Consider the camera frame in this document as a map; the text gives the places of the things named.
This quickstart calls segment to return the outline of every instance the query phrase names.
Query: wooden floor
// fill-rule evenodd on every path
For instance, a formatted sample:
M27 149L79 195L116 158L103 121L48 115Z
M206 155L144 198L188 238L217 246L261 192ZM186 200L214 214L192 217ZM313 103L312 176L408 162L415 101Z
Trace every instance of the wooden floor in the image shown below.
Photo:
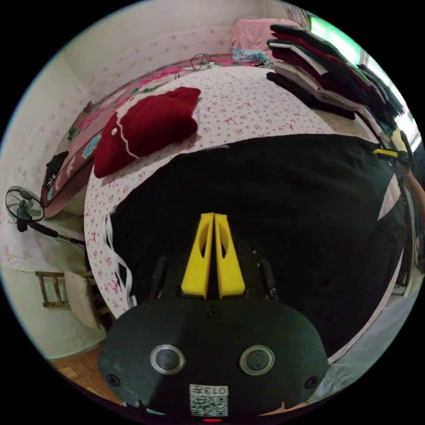
M88 391L114 403L121 404L102 379L97 367L100 345L65 359L52 360L53 367Z

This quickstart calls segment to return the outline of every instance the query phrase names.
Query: folded clothes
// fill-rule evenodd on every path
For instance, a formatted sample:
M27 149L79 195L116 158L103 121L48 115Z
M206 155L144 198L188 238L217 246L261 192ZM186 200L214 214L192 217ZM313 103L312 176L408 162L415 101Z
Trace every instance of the folded clothes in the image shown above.
M298 84L294 83L293 81L289 80L288 78L285 78L280 74L277 74L275 72L268 72L267 79L283 87L285 90L288 90L290 93L296 96L302 103L304 103L311 109L318 109L320 111L330 112L348 118L349 120L355 119L355 114L353 111L348 111L338 106L318 100L313 94L309 93L307 90L304 90Z
M293 50L292 45L282 45L282 48L273 48L273 57L280 62L293 65L308 74L311 78L318 82L325 90L329 90L334 93L338 93L346 99L354 103L364 103L357 94L354 94L351 90L335 79L330 73L320 74L317 70L308 63L304 57L300 56L296 51Z
M287 33L273 33L273 36L277 39L283 40L292 40L298 44L305 44L310 46L312 49L317 50L326 56L331 56L332 58L343 62L350 70L360 78L363 83L369 86L369 81L363 74L363 72L358 69L356 66L352 65L345 56L343 56L338 49L336 49L331 43L328 41L321 39L320 37L313 36L310 32L305 31L292 31L288 30Z
M367 78L374 81L375 84L384 92L383 95L388 98L391 105L397 111L397 113L393 116L402 115L404 113L403 105L398 100L393 91L373 71L367 68L366 65L361 64L358 65L358 67L366 74Z
M311 68L314 69L315 73L318 73L319 75L324 75L328 72L328 70L326 68L324 68L319 62L315 61L309 54L307 54L305 52L305 49L299 49L296 45L294 44L279 44L279 45L274 45L273 43L270 42L270 46L273 47L284 47L286 50L289 50L290 53L292 52L293 56L295 57L294 54L296 54L296 57L298 58L302 58L303 62L306 62ZM274 57L274 53L275 52L281 52L281 49L275 49L272 51L272 56Z
M325 90L319 82L308 75L303 69L297 68L296 66L286 62L276 61L274 63L274 70L278 74L297 83L307 91L310 91L318 100L340 106L350 111L358 111L363 107L363 105L352 102L332 90Z
M382 114L384 112L385 104L381 97L379 97L371 86L364 84L352 69L341 60L331 55L325 55L317 49L310 47L305 42L303 42L303 45L299 45L298 42L292 40L269 40L268 43L272 50L273 57L275 58L279 58L276 55L276 51L283 50L283 48L280 47L281 45L296 45L296 47L303 50L326 68L329 74L341 85L345 86L347 90L351 92L352 96L359 98L361 103L371 106L377 114Z
M296 28L289 25L274 23L270 26L270 29L273 31L273 36L276 38L280 38L282 35L295 35L313 47L321 50L323 53L331 54L336 58L346 61L346 58L333 44L329 43L327 40L319 38L309 31L304 30L304 28Z

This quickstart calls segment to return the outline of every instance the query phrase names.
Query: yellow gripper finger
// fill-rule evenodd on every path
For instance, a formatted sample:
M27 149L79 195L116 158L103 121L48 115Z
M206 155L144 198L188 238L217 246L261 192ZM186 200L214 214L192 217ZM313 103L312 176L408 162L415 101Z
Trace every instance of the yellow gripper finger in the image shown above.
M201 214L195 242L181 286L184 295L207 298L213 226L214 213Z
M240 271L226 215L215 214L215 235L220 298L243 295L245 283Z
M392 156L394 158L398 158L398 152L388 151L387 149L375 149L373 153L377 155L385 155L385 156Z

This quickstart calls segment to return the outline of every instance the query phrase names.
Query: blue cloth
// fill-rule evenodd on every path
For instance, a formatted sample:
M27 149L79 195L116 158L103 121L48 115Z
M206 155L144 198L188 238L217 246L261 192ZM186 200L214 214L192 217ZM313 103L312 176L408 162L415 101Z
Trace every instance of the blue cloth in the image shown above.
M232 57L239 62L258 62L263 63L269 60L267 55L261 50L238 49L232 46Z

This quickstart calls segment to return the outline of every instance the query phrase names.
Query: qr code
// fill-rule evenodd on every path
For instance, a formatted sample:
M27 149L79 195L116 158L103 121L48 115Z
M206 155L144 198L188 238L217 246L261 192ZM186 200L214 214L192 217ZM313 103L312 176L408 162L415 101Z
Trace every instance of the qr code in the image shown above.
M194 416L227 416L227 396L193 395L190 410Z
M194 416L227 416L227 387L191 385L190 411Z

